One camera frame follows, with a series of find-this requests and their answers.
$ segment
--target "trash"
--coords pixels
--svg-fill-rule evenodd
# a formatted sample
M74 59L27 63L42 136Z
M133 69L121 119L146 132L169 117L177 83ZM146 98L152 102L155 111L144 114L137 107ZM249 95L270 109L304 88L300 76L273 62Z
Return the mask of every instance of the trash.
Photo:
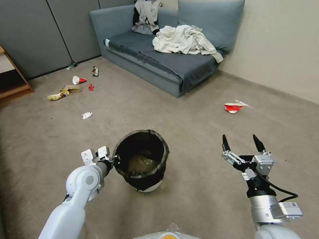
M73 61L67 68L67 70L71 70L72 68L75 68L77 67L77 62L76 61Z
M59 100L59 99L64 98L65 96L68 96L70 93L80 92L80 91L81 91L81 89L78 86L66 85L60 90L59 94L48 95L48 99L49 100Z
M241 102L241 101L239 101L239 100L235 100L235 101L238 102L238 103L244 104L245 106L249 106L248 104L246 104L246 103L244 103L244 102Z
M169 227L165 230L166 232L177 232L181 233L180 228L177 226L176 223L172 222Z
M99 76L99 69L94 66L93 71L91 72L91 76Z
M231 114L237 113L245 104L240 103L226 103L225 110L227 110Z
M94 90L94 86L92 86L92 84L89 85L89 90Z
M84 114L82 114L82 119L87 119L87 118L89 118L89 117L91 117L92 116L92 112L86 112L86 113L84 113Z
M77 76L74 76L74 77L72 78L72 82L73 82L73 84L75 84L75 85L81 84L81 83L83 83L83 82L85 82L85 81L86 81L85 78L80 78L80 77L77 77Z
M162 183L169 149L159 133L151 129L131 132L115 146L113 156L121 163L116 171L136 190L147 193Z

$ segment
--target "white paper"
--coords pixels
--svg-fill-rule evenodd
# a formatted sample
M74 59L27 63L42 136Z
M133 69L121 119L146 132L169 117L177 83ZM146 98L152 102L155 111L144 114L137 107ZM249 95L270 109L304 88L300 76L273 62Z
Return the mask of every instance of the white paper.
M82 114L82 116L83 116L83 117L82 117L82 119L84 119L84 120L85 120L85 119L87 119L87 118L91 117L91 116L92 116L92 114L93 114L92 112L86 112L86 113Z

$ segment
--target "sofa cushion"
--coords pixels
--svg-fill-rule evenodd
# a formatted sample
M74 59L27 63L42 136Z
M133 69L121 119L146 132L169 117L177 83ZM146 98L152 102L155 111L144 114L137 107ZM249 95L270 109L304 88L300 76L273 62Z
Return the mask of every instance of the sofa cushion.
M217 62L210 55L184 55L161 53L154 50L152 41L155 36L127 32L111 37L109 48L125 53L146 62L162 71L177 76L186 92L211 76L217 69Z
M165 26L177 27L178 25L178 11L177 9L171 9L166 7L160 7L158 13L159 28Z
M179 24L202 28L216 49L230 52L244 4L245 0L178 0Z

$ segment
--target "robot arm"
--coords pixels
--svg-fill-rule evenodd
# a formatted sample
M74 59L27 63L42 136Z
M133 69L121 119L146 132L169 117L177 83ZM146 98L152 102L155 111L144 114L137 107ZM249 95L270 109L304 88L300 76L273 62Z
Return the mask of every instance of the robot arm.
M64 202L56 207L48 218L40 239L75 239L80 236L85 221L85 205L99 194L104 178L119 158L108 158L106 146L99 148L97 162L90 149L81 153L84 166L75 169L66 181L67 195Z
M303 215L295 202L285 202L297 198L298 195L283 190L268 181L268 174L273 167L271 152L266 151L263 143L255 136L254 142L259 155L237 156L231 152L226 136L223 135L222 157L235 169L241 171L242 178L248 186L247 197L251 202L253 222L257 229L256 239L300 239L300 237L281 226L280 224L290 219L297 219ZM273 188L292 195L291 197L277 201Z

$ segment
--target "pile of clothes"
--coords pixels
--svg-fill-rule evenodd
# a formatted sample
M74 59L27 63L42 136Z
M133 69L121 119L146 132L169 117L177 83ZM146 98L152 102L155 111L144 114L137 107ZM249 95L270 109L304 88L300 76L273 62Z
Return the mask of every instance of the pile of clothes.
M201 28L181 25L165 26L159 29L158 10L160 0L135 1L132 31L156 35L153 39L154 50L165 53L211 55L217 63L223 60L222 55L205 37Z
M160 0L135 0L132 31L155 35L160 30L157 16L161 5Z

